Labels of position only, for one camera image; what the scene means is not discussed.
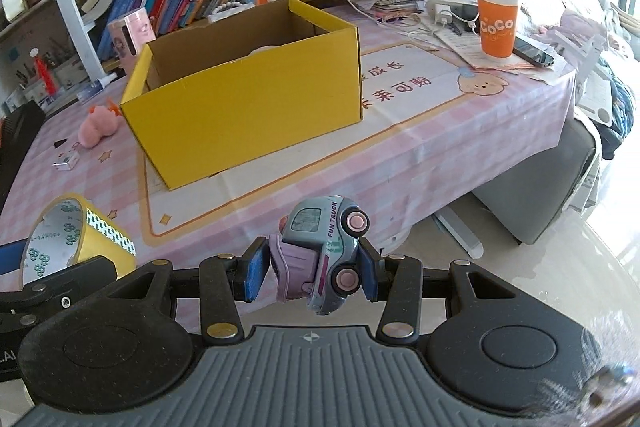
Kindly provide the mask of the yellow tape roll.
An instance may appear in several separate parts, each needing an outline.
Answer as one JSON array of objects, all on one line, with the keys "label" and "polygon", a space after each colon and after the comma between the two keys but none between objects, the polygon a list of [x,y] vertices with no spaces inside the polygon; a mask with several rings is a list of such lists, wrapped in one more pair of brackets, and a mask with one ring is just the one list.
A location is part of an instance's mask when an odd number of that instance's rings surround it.
[{"label": "yellow tape roll", "polygon": [[26,239],[21,283],[38,281],[96,256],[111,260],[118,277],[136,269],[136,246],[128,234],[87,199],[65,194],[42,210]]}]

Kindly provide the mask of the pastel toy truck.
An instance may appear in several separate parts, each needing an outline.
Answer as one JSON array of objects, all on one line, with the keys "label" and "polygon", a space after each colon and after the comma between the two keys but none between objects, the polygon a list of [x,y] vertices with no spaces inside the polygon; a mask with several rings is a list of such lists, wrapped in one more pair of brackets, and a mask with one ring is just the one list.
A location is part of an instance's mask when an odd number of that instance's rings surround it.
[{"label": "pastel toy truck", "polygon": [[345,196],[299,202],[269,236],[278,299],[305,298],[319,315],[340,309],[361,285],[357,257],[369,227],[367,213]]}]

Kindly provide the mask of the white charger plug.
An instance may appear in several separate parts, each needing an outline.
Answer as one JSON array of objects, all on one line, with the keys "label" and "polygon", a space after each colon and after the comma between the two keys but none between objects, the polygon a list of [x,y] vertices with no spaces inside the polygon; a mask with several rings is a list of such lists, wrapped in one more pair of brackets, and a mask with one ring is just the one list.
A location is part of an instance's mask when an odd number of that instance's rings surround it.
[{"label": "white charger plug", "polygon": [[77,150],[68,150],[65,153],[58,155],[52,164],[53,168],[58,171],[70,171],[73,170],[79,161],[79,153]]}]

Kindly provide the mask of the pink plush chick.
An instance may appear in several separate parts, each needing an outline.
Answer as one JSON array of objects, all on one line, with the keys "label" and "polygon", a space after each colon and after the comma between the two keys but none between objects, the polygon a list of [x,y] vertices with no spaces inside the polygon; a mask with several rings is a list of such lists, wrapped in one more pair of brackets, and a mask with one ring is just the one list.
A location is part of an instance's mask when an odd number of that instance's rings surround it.
[{"label": "pink plush chick", "polygon": [[118,130],[120,118],[122,112],[110,98],[105,105],[91,106],[78,130],[79,144],[85,148],[97,146]]}]

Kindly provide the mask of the pink plush pig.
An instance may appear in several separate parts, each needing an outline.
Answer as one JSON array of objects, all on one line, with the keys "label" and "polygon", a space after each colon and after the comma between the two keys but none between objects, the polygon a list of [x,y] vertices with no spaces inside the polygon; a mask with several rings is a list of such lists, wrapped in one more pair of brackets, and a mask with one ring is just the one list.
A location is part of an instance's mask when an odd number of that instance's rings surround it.
[{"label": "pink plush pig", "polygon": [[252,52],[250,52],[250,55],[253,55],[259,52],[265,52],[265,51],[277,49],[277,47],[278,46],[274,46],[273,44],[268,44],[268,46],[260,46],[259,48],[254,49]]}]

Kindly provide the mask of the black keyboard instrument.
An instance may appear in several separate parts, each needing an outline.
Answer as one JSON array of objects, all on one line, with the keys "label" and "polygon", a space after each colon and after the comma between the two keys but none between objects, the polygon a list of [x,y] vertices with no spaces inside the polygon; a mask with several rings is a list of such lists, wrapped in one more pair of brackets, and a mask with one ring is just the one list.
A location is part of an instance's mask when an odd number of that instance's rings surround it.
[{"label": "black keyboard instrument", "polygon": [[17,107],[1,124],[0,199],[4,207],[11,186],[32,142],[46,120],[46,114],[34,101]]}]

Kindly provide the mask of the grey chair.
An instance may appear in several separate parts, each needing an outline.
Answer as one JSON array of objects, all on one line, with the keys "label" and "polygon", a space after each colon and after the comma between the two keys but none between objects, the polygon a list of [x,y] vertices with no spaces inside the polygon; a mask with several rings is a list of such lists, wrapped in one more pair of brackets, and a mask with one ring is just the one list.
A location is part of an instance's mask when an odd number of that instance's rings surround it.
[{"label": "grey chair", "polygon": [[556,147],[521,161],[473,195],[520,243],[532,245],[567,209],[598,200],[601,140],[582,113],[565,121]]}]

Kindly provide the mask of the pink checkered tablecloth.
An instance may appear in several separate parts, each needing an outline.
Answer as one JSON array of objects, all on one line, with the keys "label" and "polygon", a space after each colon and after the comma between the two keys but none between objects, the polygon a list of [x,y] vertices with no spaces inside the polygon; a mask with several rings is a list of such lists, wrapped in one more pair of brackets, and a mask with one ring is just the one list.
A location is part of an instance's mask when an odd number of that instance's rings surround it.
[{"label": "pink checkered tablecloth", "polygon": [[439,77],[432,65],[408,75],[392,63],[371,78],[361,124],[172,191],[127,126],[81,150],[73,170],[55,170],[55,156],[75,144],[87,113],[74,105],[49,119],[32,143],[1,213],[2,242],[29,236],[50,202],[75,193],[128,234],[139,263],[166,258],[191,268],[274,232],[304,198],[340,194],[368,214],[368,239],[381,245],[555,147],[574,113],[572,74],[550,84],[501,74],[499,93],[460,93],[431,107],[427,92]]}]

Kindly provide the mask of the red tassel ornament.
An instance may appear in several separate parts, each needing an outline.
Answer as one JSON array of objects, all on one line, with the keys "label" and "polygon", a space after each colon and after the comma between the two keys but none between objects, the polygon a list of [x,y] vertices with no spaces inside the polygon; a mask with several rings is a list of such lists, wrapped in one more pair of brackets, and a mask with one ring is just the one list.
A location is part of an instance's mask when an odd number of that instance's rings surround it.
[{"label": "red tassel ornament", "polygon": [[32,48],[29,52],[29,55],[34,61],[37,77],[43,82],[44,87],[46,88],[47,95],[55,96],[56,86],[53,80],[53,76],[49,70],[47,63],[40,56],[39,49]]}]

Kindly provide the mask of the small spray bottle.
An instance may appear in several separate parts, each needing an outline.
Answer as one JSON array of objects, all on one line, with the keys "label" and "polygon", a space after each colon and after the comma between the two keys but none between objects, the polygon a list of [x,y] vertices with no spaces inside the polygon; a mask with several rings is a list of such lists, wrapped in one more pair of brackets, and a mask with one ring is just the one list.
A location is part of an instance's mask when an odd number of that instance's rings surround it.
[{"label": "small spray bottle", "polygon": [[117,79],[116,74],[111,74],[99,80],[90,81],[82,87],[76,94],[80,103],[85,103],[101,93],[110,83]]}]

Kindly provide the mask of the yellow cardboard box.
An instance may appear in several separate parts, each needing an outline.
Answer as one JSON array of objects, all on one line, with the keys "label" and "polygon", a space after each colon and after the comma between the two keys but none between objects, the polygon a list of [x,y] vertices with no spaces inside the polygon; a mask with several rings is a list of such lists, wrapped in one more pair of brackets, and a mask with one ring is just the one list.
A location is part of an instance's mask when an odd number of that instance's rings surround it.
[{"label": "yellow cardboard box", "polygon": [[357,124],[361,98],[357,27],[280,0],[147,43],[120,110],[173,190]]}]

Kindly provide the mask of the pink cylindrical humidifier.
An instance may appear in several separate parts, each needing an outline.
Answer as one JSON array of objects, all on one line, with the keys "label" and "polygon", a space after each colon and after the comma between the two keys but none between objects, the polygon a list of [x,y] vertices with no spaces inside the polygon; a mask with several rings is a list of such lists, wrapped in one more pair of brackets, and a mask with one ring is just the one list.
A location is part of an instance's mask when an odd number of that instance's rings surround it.
[{"label": "pink cylindrical humidifier", "polygon": [[156,39],[145,8],[139,8],[107,24],[120,67],[130,75],[144,46]]}]

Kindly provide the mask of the black smartphone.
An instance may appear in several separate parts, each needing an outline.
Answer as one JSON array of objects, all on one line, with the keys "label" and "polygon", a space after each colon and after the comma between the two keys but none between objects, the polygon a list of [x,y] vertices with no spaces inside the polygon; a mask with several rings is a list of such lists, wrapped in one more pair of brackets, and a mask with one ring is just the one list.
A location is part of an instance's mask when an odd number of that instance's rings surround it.
[{"label": "black smartphone", "polygon": [[514,39],[513,53],[535,67],[547,68],[554,64],[554,57],[521,37]]}]

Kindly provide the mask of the white quilted handbag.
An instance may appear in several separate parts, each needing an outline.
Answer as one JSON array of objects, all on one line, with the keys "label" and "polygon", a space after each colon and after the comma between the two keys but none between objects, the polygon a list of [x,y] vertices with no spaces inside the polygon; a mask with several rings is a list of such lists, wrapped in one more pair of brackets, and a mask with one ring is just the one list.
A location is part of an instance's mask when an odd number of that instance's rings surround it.
[{"label": "white quilted handbag", "polygon": [[213,24],[219,22],[220,20],[224,20],[225,18],[229,18],[244,11],[253,9],[254,6],[255,5],[253,2],[226,2],[218,5],[215,9],[213,9],[213,11],[206,16],[206,20],[210,24]]}]

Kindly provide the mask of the white power strip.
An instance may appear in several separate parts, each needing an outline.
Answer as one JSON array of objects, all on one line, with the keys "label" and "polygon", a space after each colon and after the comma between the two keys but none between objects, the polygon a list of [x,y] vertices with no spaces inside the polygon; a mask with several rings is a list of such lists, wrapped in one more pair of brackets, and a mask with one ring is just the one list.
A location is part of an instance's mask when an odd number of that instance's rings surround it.
[{"label": "white power strip", "polygon": [[478,17],[476,0],[427,0],[426,12],[436,24],[447,25],[453,20],[474,22]]}]

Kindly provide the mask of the orange CoCo drink cup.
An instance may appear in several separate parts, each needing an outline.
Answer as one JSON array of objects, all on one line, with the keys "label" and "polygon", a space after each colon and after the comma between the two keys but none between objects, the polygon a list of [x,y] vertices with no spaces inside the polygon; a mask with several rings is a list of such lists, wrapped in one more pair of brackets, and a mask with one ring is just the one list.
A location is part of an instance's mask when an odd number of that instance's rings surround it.
[{"label": "orange CoCo drink cup", "polygon": [[488,56],[511,56],[521,0],[477,0],[480,48]]}]

